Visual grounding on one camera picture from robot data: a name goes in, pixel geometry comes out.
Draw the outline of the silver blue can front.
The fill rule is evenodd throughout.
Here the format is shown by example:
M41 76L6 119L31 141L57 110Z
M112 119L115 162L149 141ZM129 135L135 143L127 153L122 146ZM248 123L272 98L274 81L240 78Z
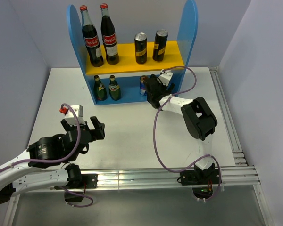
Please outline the silver blue can front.
M140 87L140 94L142 96L147 95L147 93L146 93L146 86L145 86L145 83L144 83L147 79L148 79L148 76L141 76L140 77L140 85L139 85L139 87Z

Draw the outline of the green bottle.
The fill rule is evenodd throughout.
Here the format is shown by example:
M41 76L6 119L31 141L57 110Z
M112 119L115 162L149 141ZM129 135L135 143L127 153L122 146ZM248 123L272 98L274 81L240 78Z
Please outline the green bottle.
M106 87L101 82L98 75L94 75L94 93L99 101L104 101L108 97Z
M115 79L114 75L111 75L110 77L110 83L109 83L109 94L110 97L117 101L121 98L121 89L120 86L118 84L118 82Z

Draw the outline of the black yellow can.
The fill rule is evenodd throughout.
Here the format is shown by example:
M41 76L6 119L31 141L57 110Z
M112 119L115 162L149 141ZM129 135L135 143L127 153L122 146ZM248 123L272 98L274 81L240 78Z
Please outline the black yellow can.
M134 37L135 60L138 64L147 62L147 35L139 32Z
M154 47L152 59L157 62L161 62L164 59L166 50L166 43L168 38L167 30L157 30L155 34Z

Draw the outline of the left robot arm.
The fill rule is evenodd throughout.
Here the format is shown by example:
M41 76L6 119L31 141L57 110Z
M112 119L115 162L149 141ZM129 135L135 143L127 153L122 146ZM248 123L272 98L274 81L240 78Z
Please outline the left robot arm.
M65 134L42 137L19 156L0 166L0 204L11 197L46 187L76 189L83 187L83 177L74 164L79 154L89 151L89 144L105 138L105 124L97 117L79 127L61 121Z

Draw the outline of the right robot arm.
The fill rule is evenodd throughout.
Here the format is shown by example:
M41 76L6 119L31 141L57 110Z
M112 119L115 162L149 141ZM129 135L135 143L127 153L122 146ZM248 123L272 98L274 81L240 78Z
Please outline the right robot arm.
M151 75L144 80L147 93L147 101L157 109L153 123L154 152L160 165L169 172L179 173L194 167L195 179L204 184L211 178L211 172L215 170L216 158L212 155L212 138L216 131L217 119L203 97L186 99L171 94L174 84L168 88L160 77ZM183 117L189 134L197 140L196 153L199 158L182 170L172 170L161 160L156 145L156 125L158 115L162 111L169 111Z

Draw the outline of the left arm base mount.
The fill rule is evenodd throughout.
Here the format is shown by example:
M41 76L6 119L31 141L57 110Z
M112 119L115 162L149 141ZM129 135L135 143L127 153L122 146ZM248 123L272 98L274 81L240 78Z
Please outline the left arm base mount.
M76 195L64 191L64 200L71 204L77 204L82 202L82 195L86 195L87 189L95 189L97 187L98 175L97 174L82 174L82 179L80 182L74 185L63 186L68 191L73 189L80 190L79 192L74 192Z

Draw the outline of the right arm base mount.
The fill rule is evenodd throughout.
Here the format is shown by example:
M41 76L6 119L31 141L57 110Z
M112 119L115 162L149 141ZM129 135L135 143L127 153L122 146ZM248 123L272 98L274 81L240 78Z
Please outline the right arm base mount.
M210 172L186 170L180 173L176 181L182 186L192 186L193 194L197 198L207 199L213 195L213 185L218 185L220 179L220 174L216 169Z

